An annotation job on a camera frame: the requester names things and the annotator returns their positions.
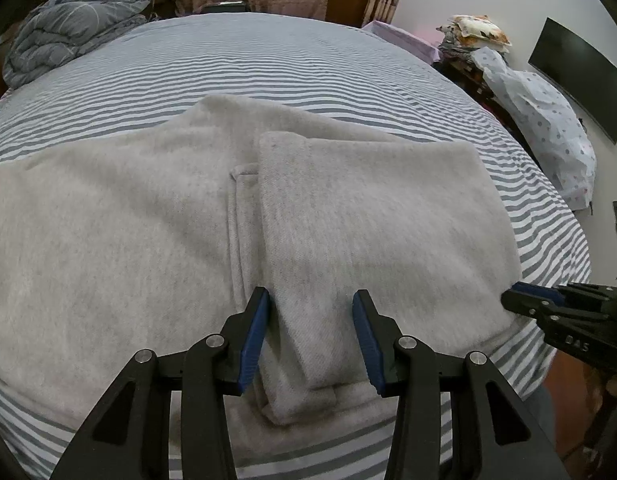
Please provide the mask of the grey sweatpants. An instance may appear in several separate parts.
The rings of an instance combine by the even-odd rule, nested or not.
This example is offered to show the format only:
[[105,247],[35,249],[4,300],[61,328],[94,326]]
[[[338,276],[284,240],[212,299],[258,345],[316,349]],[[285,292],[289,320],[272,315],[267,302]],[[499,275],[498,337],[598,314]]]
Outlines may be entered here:
[[238,96],[153,128],[0,163],[0,381],[70,427],[142,348],[219,330],[273,296],[253,390],[228,404],[239,457],[393,416],[352,321],[361,289],[435,351],[516,328],[513,227],[477,150]]

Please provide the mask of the white dotted plastic bag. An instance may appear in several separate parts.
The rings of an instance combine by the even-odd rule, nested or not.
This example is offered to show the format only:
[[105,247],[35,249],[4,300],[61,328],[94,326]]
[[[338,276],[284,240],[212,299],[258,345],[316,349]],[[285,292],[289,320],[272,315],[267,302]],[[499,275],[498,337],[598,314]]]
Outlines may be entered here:
[[499,52],[484,47],[471,57],[569,208],[589,208],[597,159],[569,101],[540,75],[509,67]]

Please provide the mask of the black wall television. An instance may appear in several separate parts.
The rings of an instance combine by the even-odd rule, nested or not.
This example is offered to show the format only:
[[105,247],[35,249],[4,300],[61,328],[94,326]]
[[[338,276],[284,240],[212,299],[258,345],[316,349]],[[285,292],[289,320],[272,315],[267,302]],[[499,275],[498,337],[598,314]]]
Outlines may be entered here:
[[587,41],[547,18],[529,64],[574,99],[617,144],[617,66]]

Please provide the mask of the grey white striped bed sheet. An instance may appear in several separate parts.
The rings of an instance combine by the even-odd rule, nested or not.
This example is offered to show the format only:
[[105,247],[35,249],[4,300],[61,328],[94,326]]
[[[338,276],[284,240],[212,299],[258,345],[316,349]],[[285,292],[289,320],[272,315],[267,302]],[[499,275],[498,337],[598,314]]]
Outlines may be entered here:
[[[296,108],[407,141],[465,141],[478,152],[513,227],[519,280],[554,286],[591,275],[584,232],[527,152],[453,82],[358,29],[270,14],[153,22],[7,93],[0,163],[70,142],[163,125],[207,96]],[[521,396],[540,387],[553,349],[526,318],[485,352]],[[307,448],[234,455],[243,478],[377,478],[392,417]],[[18,400],[0,381],[0,435],[23,470],[46,479],[78,426]]]

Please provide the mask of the grey blue folded duvet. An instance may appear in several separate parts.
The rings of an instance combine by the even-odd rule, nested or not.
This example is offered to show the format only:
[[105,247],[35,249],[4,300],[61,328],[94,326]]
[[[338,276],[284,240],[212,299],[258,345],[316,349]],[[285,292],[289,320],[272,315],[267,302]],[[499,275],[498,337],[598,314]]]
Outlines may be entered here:
[[17,89],[145,24],[151,0],[48,0],[20,25],[2,76]]

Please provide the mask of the purple flat box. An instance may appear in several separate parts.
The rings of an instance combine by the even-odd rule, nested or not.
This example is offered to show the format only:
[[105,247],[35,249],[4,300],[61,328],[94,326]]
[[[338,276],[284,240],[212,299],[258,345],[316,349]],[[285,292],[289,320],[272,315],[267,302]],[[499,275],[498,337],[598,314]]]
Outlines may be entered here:
[[429,65],[433,65],[441,61],[441,54],[437,47],[429,44],[428,41],[423,40],[400,27],[395,27],[391,24],[372,21],[362,27],[365,32],[369,32],[371,35],[377,36],[389,44],[393,44],[395,47],[399,47],[420,61],[426,62]]

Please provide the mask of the floral pillow stack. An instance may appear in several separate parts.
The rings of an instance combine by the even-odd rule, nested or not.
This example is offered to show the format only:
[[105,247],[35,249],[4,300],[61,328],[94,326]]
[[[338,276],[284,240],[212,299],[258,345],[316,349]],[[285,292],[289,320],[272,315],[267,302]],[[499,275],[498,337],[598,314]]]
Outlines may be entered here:
[[440,48],[446,50],[474,51],[488,47],[508,53],[511,47],[508,36],[487,15],[454,15],[446,24],[438,26],[437,31],[443,34]]

